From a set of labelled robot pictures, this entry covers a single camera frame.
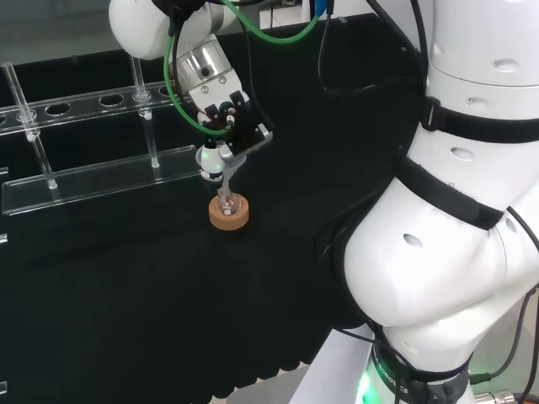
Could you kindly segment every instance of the robotic arm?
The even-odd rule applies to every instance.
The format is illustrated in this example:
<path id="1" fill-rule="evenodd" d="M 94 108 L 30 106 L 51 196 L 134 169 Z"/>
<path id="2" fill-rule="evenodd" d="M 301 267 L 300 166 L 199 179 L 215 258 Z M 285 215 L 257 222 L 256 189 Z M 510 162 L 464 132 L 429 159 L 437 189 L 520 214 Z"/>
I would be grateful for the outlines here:
<path id="1" fill-rule="evenodd" d="M 169 38 L 183 26 L 177 59 L 169 68 L 170 76 L 179 78 L 177 92 L 189 100 L 187 107 L 199 124 L 210 130 L 229 128 L 224 136 L 206 136 L 198 153 L 202 176 L 216 182 L 227 164 L 258 150 L 273 135 L 215 37 L 234 19 L 229 8 L 205 1 L 112 0 L 109 6 L 115 38 L 139 59 L 163 57 Z"/>

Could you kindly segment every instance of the clear acrylic stand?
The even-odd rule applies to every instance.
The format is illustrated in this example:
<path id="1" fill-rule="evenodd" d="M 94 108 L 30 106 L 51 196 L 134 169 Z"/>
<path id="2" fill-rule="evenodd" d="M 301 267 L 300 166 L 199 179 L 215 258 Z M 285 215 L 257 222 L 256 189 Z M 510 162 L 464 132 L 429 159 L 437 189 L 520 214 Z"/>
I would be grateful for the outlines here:
<path id="1" fill-rule="evenodd" d="M 2 213 L 17 215 L 81 199 L 95 198 L 200 173 L 194 146 L 157 151 L 152 109 L 172 105 L 163 82 L 145 84 L 141 63 L 131 58 L 135 86 L 26 103 L 11 63 L 4 63 L 16 106 L 0 109 L 0 136 L 23 132 L 32 143 L 42 174 L 3 183 Z M 137 111 L 148 154 L 53 172 L 40 129 Z"/>

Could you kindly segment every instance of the small hole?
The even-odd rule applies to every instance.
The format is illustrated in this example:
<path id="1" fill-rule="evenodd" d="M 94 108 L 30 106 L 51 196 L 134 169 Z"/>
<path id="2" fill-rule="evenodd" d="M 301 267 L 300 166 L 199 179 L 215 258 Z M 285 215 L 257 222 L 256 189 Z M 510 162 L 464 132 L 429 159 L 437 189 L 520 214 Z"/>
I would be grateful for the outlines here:
<path id="1" fill-rule="evenodd" d="M 513 223 L 513 221 L 509 217 L 505 219 L 505 225 L 510 231 L 512 231 L 513 233 L 516 233 L 515 223 Z"/>
<path id="2" fill-rule="evenodd" d="M 106 97 L 102 97 L 99 102 L 104 107 L 114 107 L 124 102 L 124 96 L 119 94 L 107 95 Z"/>
<path id="3" fill-rule="evenodd" d="M 164 97 L 169 97 L 170 98 L 170 95 L 168 95 L 168 90 L 166 87 L 161 87 L 159 88 L 159 93 L 161 95 L 163 95 Z"/>
<path id="4" fill-rule="evenodd" d="M 451 149 L 451 154 L 464 162 L 470 162 L 475 157 L 472 151 L 469 151 L 463 147 L 453 147 Z"/>
<path id="5" fill-rule="evenodd" d="M 53 104 L 45 108 L 45 112 L 50 116 L 62 116 L 69 112 L 71 105 L 69 104 Z"/>
<path id="6" fill-rule="evenodd" d="M 423 248 L 423 243 L 416 236 L 412 236 L 411 234 L 405 234 L 403 237 L 404 241 L 407 242 L 410 246 Z"/>

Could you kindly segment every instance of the black strap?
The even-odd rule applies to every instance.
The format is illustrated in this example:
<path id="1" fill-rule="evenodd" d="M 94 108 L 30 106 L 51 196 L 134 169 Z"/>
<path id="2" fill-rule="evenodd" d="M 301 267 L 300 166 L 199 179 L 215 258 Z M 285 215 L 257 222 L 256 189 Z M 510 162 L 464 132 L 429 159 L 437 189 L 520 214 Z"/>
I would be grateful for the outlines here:
<path id="1" fill-rule="evenodd" d="M 393 359 L 382 347 L 372 347 L 372 360 L 383 383 L 398 398 L 413 404 L 452 404 L 460 400 L 468 387 L 468 365 L 472 357 L 457 369 L 447 372 L 412 370 Z M 449 380 L 432 385 L 436 381 Z"/>
<path id="2" fill-rule="evenodd" d="M 398 167 L 397 178 L 422 200 L 468 225 L 490 230 L 504 215 L 443 183 L 407 157 Z"/>
<path id="3" fill-rule="evenodd" d="M 431 132 L 441 130 L 472 141 L 530 143 L 539 141 L 537 120 L 491 120 L 451 111 L 433 97 L 425 97 L 421 124 Z"/>

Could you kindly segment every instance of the rack hole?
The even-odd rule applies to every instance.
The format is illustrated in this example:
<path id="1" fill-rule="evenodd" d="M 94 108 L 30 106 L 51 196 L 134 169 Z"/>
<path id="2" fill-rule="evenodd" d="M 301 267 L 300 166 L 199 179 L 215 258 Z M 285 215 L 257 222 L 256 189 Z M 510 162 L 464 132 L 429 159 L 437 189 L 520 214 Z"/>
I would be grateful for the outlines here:
<path id="1" fill-rule="evenodd" d="M 161 95 L 163 95 L 164 97 L 169 97 L 170 98 L 170 96 L 168 95 L 168 90 L 164 86 L 159 88 L 159 93 Z"/>
<path id="2" fill-rule="evenodd" d="M 119 94 L 107 95 L 99 100 L 104 107 L 115 107 L 124 102 L 124 96 Z"/>
<path id="3" fill-rule="evenodd" d="M 470 162 L 475 157 L 472 151 L 469 151 L 463 147 L 453 147 L 451 149 L 451 154 L 464 162 Z"/>
<path id="4" fill-rule="evenodd" d="M 69 104 L 53 104 L 45 108 L 45 112 L 50 116 L 62 116 L 69 112 L 71 105 Z"/>
<path id="5" fill-rule="evenodd" d="M 412 236 L 411 234 L 405 234 L 403 237 L 404 241 L 407 242 L 408 245 L 412 247 L 423 248 L 423 243 L 416 236 Z"/>

